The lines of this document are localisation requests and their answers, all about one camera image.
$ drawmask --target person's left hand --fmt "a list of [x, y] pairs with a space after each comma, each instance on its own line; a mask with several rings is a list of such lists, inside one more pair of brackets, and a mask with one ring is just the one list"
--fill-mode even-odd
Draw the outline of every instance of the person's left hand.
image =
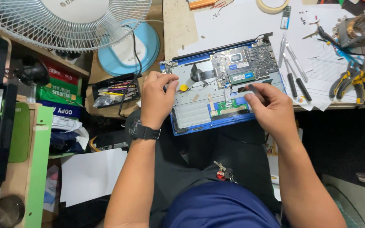
[[[147, 76], [142, 89], [142, 125], [158, 130], [164, 119], [171, 112], [174, 104], [174, 95], [179, 77], [175, 74], [162, 74], [151, 71]], [[163, 87], [172, 81], [167, 91]]]

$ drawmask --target person's hand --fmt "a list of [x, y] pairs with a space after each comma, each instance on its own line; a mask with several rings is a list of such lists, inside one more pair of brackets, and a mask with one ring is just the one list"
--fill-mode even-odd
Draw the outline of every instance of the person's hand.
[[293, 137], [294, 134], [298, 135], [292, 99], [273, 85], [267, 83], [254, 83], [252, 85], [261, 95], [270, 99], [270, 104], [266, 107], [254, 94], [245, 95], [245, 99], [253, 109], [261, 127], [275, 140], [287, 136]]
[[[142, 89], [142, 125], [158, 130], [164, 119], [171, 112], [174, 104], [174, 94], [178, 85], [179, 77], [174, 74], [162, 74], [151, 71], [143, 83]], [[163, 87], [172, 81], [167, 91]]]

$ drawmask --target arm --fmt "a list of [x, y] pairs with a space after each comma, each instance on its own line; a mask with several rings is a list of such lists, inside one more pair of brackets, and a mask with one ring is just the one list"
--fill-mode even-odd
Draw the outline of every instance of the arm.
[[245, 96], [257, 121], [277, 142], [281, 199], [291, 225], [345, 228], [340, 210], [317, 177], [298, 136], [292, 99], [272, 85], [253, 85], [271, 101], [265, 107], [255, 95]]
[[[160, 129], [174, 103], [178, 77], [150, 72], [142, 89], [142, 125]], [[169, 81], [167, 92], [163, 87]], [[154, 192], [155, 140], [132, 141], [105, 214], [104, 227], [148, 227]]]

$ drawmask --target black wristwatch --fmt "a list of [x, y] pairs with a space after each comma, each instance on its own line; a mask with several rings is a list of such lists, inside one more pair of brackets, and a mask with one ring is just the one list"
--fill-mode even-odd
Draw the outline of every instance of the black wristwatch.
[[150, 127], [145, 127], [139, 119], [131, 122], [129, 134], [133, 140], [140, 139], [158, 139], [160, 137], [161, 129], [153, 130]]

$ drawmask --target blue shirt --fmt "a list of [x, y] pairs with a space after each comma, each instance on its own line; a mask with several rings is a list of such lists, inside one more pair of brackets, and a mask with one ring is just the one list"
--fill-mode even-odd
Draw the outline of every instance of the blue shirt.
[[279, 228], [271, 211], [244, 187], [214, 181], [188, 189], [175, 198], [164, 228]]

